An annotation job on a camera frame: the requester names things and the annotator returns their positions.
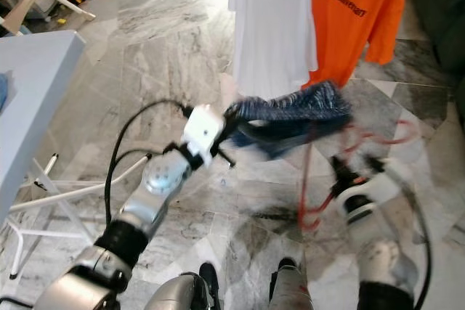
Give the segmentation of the reddish plastic clothes hanger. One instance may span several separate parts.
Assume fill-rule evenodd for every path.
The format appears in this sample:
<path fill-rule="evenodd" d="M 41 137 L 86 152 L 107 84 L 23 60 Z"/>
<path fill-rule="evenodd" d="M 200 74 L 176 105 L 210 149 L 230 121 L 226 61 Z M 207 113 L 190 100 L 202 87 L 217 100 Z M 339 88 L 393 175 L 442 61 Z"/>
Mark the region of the reddish plastic clothes hanger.
<path fill-rule="evenodd" d="M 339 132 L 339 150 L 336 156 L 342 160 L 351 160 L 356 151 L 365 143 L 382 145 L 405 144 L 419 135 L 416 124 L 409 120 L 399 120 L 397 126 L 405 130 L 399 138 L 386 139 L 368 129 L 349 123 Z M 296 220 L 298 227 L 303 232 L 316 230 L 321 223 L 320 214 L 326 210 L 333 196 L 328 196 L 319 206 L 307 207 L 307 184 L 309 180 L 309 169 L 312 163 L 312 144 L 308 143 L 303 155 L 302 175 L 299 181 L 298 208 L 296 209 Z"/>

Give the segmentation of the blue plaid shirt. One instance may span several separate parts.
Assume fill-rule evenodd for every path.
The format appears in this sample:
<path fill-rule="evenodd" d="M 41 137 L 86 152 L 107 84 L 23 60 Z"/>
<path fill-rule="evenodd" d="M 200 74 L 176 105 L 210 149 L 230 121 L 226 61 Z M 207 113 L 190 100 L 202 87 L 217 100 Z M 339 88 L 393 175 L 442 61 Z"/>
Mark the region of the blue plaid shirt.
<path fill-rule="evenodd" d="M 228 107 L 235 117 L 230 135 L 237 147 L 253 145 L 267 160 L 341 131 L 352 120 L 352 106 L 330 81 L 284 97 L 244 97 Z"/>

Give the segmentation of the white t-shirt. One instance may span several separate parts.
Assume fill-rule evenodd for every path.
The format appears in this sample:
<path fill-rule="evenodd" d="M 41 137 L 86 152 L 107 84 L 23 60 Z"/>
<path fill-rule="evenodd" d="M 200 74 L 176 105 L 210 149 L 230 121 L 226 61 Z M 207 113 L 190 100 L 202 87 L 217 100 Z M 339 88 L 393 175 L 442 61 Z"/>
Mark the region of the white t-shirt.
<path fill-rule="evenodd" d="M 235 14 L 232 76 L 242 97 L 298 91 L 317 69 L 311 0 L 229 0 Z"/>

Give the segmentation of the grey folding table white legs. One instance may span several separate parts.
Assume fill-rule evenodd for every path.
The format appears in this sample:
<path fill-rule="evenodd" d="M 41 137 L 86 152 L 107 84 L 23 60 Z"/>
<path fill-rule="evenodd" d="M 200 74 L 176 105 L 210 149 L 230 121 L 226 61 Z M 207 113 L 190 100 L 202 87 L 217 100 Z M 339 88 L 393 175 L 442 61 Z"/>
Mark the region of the grey folding table white legs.
<path fill-rule="evenodd" d="M 34 158 L 84 51 L 73 29 L 4 37 L 0 40 L 0 71 L 7 75 L 7 100 L 0 114 L 0 217 L 57 205 L 78 232 L 56 232 L 7 226 L 17 238 L 9 278 L 19 277 L 26 236 L 81 238 L 93 234 L 70 202 L 102 190 L 106 181 L 60 181 Z"/>

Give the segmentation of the silver left robot leg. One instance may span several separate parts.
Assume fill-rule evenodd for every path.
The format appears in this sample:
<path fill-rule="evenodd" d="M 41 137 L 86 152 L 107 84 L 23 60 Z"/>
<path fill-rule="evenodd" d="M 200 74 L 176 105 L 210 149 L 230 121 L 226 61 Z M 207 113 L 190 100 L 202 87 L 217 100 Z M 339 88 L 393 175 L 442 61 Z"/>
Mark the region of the silver left robot leg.
<path fill-rule="evenodd" d="M 144 310 L 222 310 L 218 293 L 218 273 L 205 261 L 199 272 L 185 272 L 166 281 Z"/>

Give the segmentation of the orange printed t-shirt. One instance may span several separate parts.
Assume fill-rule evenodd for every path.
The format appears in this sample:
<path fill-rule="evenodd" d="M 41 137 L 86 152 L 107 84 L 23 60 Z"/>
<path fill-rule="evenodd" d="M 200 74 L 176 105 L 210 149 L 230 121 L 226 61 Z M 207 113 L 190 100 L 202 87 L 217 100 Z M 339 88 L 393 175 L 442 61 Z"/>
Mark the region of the orange printed t-shirt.
<path fill-rule="evenodd" d="M 357 61 L 388 64 L 393 58 L 405 0 L 312 0 L 317 69 L 306 86 L 344 86 Z"/>

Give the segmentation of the dark green sofa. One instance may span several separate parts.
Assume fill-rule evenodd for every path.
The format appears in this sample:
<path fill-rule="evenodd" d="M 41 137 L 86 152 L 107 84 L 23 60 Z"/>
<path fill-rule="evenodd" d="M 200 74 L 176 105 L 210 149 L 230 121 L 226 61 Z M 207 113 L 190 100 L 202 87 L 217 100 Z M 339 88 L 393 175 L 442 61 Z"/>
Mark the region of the dark green sofa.
<path fill-rule="evenodd" d="M 465 84 L 465 0 L 413 0 L 439 69 L 454 89 Z"/>

